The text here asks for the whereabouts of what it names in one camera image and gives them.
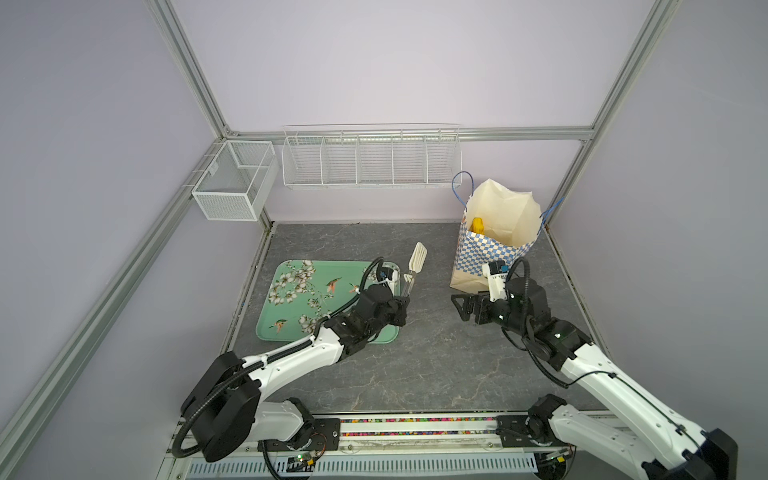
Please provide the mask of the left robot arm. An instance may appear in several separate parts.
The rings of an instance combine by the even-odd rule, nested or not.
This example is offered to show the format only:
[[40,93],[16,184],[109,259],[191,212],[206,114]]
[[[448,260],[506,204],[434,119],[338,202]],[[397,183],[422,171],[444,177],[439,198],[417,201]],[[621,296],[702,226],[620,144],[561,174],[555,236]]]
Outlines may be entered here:
[[285,347],[246,357],[232,351],[219,355],[182,403],[184,422],[172,441],[172,455],[200,453],[213,463],[248,438],[290,449],[310,445],[317,433],[315,417],[300,400],[274,402],[271,395],[362,351],[385,327],[404,326],[409,303],[409,297],[375,284]]

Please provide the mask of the yellow fake bread loaf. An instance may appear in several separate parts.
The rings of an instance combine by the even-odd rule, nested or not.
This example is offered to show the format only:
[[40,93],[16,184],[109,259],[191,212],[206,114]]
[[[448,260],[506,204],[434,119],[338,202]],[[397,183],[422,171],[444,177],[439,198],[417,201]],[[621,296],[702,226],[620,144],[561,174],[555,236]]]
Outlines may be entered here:
[[475,217],[471,222],[470,231],[478,235],[483,235],[485,231],[483,219]]

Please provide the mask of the checkered paper bag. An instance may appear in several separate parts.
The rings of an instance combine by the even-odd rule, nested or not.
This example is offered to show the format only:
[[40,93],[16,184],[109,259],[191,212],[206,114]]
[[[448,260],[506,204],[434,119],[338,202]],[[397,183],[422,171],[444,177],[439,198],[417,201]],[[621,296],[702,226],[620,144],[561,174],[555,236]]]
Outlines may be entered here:
[[[544,210],[531,192],[517,192],[487,179],[462,203],[450,287],[465,293],[487,288],[482,266],[494,260],[510,265],[533,247],[558,204]],[[485,231],[470,231],[475,217],[483,219]]]

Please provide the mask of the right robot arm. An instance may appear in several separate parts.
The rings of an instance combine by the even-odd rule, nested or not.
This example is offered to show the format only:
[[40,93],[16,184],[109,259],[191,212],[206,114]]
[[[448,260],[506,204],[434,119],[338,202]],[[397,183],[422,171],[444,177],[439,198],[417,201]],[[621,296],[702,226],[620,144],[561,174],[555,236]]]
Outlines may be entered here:
[[543,373],[565,388],[585,389],[625,426],[618,430],[548,394],[529,409],[531,440],[570,444],[632,479],[736,478],[738,445],[731,436],[705,430],[634,381],[588,334],[552,315],[535,281],[512,278],[451,301],[462,320],[519,336]]

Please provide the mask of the metal tongs with white tips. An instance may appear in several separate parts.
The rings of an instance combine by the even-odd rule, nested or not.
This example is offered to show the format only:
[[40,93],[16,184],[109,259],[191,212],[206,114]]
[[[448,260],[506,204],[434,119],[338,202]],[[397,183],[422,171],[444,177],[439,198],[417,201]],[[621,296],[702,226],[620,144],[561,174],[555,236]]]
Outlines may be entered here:
[[422,271],[424,263],[427,258],[427,249],[421,242],[417,242],[410,260],[408,262],[408,270],[402,276],[402,289],[401,295],[403,297],[409,297],[413,286],[415,284],[416,277]]

